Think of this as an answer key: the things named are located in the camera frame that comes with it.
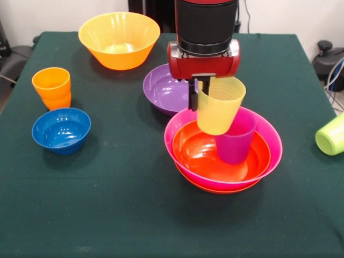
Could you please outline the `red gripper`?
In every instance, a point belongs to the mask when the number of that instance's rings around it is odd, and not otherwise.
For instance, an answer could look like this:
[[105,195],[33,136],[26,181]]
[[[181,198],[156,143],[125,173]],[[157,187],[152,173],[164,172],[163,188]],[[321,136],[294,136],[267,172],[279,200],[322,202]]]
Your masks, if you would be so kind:
[[177,42],[171,41],[167,47],[170,73],[178,80],[188,80],[188,109],[197,111],[198,95],[195,79],[202,83],[201,91],[209,95],[211,76],[232,77],[239,68],[241,53],[240,44],[231,40],[226,52],[216,56],[194,56],[183,52]]

